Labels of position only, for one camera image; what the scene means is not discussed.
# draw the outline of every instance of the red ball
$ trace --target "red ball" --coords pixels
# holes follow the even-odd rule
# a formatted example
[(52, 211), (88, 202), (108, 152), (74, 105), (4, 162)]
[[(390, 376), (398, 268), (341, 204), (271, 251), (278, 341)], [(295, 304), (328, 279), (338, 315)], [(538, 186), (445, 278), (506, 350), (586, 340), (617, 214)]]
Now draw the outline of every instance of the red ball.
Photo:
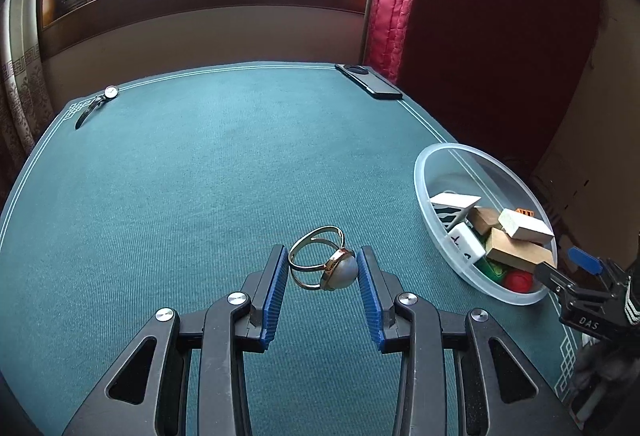
[(527, 293), (533, 286), (533, 275), (524, 270), (510, 270), (501, 282), (505, 288), (518, 293)]

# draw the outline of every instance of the green felt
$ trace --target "green felt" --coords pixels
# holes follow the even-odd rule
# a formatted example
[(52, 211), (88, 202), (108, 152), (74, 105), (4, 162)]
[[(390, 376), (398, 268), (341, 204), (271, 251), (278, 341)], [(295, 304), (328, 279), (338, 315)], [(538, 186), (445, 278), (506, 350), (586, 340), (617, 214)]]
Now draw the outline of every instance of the green felt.
[[(574, 346), (552, 299), (485, 296), (432, 244), (414, 162), (452, 139), (410, 99), (374, 100), (329, 65), (214, 67), (120, 88), (78, 131), (86, 100), (67, 105), (2, 213), (0, 369), (45, 436), (158, 308), (206, 308), (274, 244), (325, 224), (350, 247), (372, 245), (436, 307), (485, 307), (562, 393)], [(370, 342), (357, 286), (311, 293), (289, 280), (275, 340), (246, 356), (254, 434), (388, 435), (399, 362)], [(452, 374), (447, 386), (457, 434)]]

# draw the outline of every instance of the plastic bowl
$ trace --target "plastic bowl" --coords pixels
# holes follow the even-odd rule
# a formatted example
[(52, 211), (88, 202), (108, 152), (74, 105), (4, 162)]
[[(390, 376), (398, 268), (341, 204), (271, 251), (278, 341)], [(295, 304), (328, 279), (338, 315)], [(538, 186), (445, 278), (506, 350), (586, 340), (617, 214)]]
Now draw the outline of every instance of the plastic bowl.
[[(513, 171), (479, 149), (461, 143), (436, 143), (424, 149), (415, 161), (415, 193), (427, 230), (451, 268), (467, 283), (500, 301), (518, 306), (534, 304), (545, 298), (548, 289), (534, 280), (528, 293), (517, 293), (494, 283), (460, 253), (447, 236), (442, 222), (431, 206), (430, 196), (454, 192), (481, 196), (478, 206), (503, 209), (529, 209), (551, 228), (546, 214), (524, 182)], [(553, 239), (545, 245), (558, 264)]]

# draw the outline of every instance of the gold ring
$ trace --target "gold ring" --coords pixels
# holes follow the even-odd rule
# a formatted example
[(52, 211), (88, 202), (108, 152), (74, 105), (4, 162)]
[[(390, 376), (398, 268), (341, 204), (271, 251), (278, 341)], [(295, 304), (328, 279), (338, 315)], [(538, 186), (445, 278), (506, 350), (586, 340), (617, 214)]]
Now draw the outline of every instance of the gold ring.
[[(316, 238), (318, 234), (325, 232), (333, 232), (337, 234), (340, 238), (340, 245), (338, 246), (330, 239)], [(294, 262), (296, 255), (300, 249), (311, 243), (322, 243), (331, 247), (335, 252), (327, 262), (322, 265), (312, 265), (309, 267), (297, 265)], [(303, 283), (296, 276), (294, 270), (297, 272), (322, 272), (320, 283), (317, 285), (308, 285), (307, 283)], [(338, 227), (328, 225), (309, 232), (293, 244), (289, 251), (289, 271), (293, 280), (298, 286), (300, 286), (300, 288), (304, 288), (306, 290), (333, 291), (338, 288), (347, 288), (356, 280), (358, 276), (358, 264), (353, 251), (350, 251), (344, 246), (344, 233)]]

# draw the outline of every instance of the white block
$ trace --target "white block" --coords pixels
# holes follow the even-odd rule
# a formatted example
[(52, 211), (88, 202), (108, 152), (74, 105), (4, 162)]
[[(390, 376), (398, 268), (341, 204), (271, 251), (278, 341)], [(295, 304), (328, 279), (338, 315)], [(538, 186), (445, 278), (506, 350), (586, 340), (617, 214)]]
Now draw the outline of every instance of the white block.
[(449, 238), (462, 252), (470, 265), (486, 254), (482, 243), (478, 241), (471, 229), (466, 226), (466, 223), (459, 223), (453, 227), (449, 232)]
[(546, 245), (554, 238), (554, 233), (546, 223), (537, 218), (532, 218), (519, 212), (505, 209), (500, 213), (498, 221), (511, 239), (532, 241)]
[(450, 231), (453, 226), (466, 218), (471, 207), (480, 201), (480, 197), (441, 192), (430, 198), (430, 201), (444, 228)]

